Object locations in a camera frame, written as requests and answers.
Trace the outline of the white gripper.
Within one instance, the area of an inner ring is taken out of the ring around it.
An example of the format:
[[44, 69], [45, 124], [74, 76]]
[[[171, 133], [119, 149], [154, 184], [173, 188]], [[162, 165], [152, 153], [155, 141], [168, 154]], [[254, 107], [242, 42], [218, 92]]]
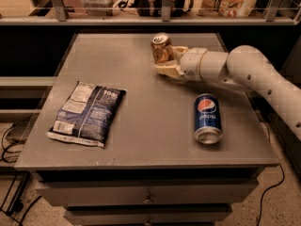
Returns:
[[208, 52], [206, 48], [192, 48], [187, 46], [173, 46], [173, 60], [158, 63], [156, 71], [171, 78], [179, 79], [184, 77], [190, 81], [200, 81], [200, 62]]

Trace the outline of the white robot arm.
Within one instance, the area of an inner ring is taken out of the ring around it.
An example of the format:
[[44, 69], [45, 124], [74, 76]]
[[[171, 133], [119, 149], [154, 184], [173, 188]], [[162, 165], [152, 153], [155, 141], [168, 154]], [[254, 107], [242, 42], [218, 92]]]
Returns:
[[155, 49], [153, 57], [156, 71], [174, 79], [256, 91], [301, 139], [301, 89], [282, 77], [258, 49], [242, 45], [225, 53], [168, 45]]

